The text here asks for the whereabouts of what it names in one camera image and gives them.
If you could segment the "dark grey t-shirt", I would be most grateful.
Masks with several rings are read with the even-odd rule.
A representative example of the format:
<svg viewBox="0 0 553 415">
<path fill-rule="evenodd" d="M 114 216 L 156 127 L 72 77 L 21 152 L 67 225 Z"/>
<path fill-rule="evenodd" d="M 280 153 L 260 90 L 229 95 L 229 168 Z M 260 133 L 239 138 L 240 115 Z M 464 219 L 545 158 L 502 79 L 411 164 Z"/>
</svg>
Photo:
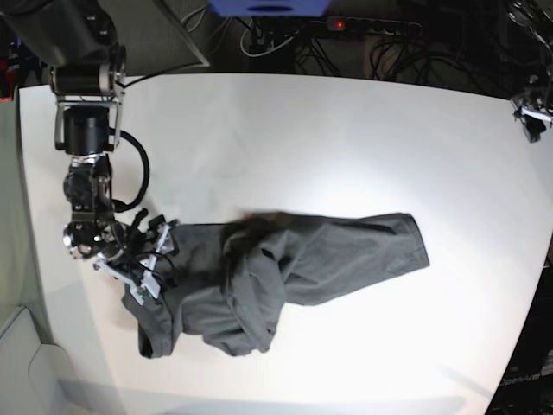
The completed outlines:
<svg viewBox="0 0 553 415">
<path fill-rule="evenodd" d="M 182 334 L 231 356 L 266 352 L 286 303 L 315 306 L 429 266 L 415 219 L 278 214 L 179 225 L 169 281 L 158 298 L 124 307 L 147 359 L 173 353 Z"/>
</svg>

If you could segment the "blue box at top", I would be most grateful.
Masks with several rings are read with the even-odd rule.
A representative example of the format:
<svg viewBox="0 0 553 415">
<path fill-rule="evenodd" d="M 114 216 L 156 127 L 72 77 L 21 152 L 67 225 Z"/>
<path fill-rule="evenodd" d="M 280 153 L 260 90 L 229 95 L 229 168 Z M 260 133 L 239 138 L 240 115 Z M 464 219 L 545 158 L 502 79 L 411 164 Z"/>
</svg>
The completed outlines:
<svg viewBox="0 0 553 415">
<path fill-rule="evenodd" d="M 322 16 L 329 0 L 209 0 L 220 16 Z"/>
</svg>

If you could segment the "black power strip red light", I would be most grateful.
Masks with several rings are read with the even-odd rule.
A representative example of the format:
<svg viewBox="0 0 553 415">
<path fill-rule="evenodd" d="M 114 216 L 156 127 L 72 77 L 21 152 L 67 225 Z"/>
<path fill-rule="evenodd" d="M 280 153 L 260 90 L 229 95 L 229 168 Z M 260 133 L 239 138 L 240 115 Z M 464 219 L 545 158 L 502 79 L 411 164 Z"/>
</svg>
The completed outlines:
<svg viewBox="0 0 553 415">
<path fill-rule="evenodd" d="M 423 26 L 417 22 L 372 19 L 365 17 L 330 16 L 326 19 L 327 29 L 358 35 L 407 35 L 418 37 Z"/>
</svg>

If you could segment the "red clamp at table corner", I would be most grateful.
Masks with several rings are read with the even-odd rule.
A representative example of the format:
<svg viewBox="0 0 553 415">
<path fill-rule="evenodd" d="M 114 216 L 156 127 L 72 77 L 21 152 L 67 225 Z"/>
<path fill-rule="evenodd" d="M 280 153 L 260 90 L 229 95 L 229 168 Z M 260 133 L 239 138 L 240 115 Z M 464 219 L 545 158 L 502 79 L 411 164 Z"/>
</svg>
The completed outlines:
<svg viewBox="0 0 553 415">
<path fill-rule="evenodd" d="M 14 89 L 17 84 L 17 68 L 10 66 L 7 58 L 1 59 L 1 101 L 10 102 L 14 97 Z"/>
</svg>

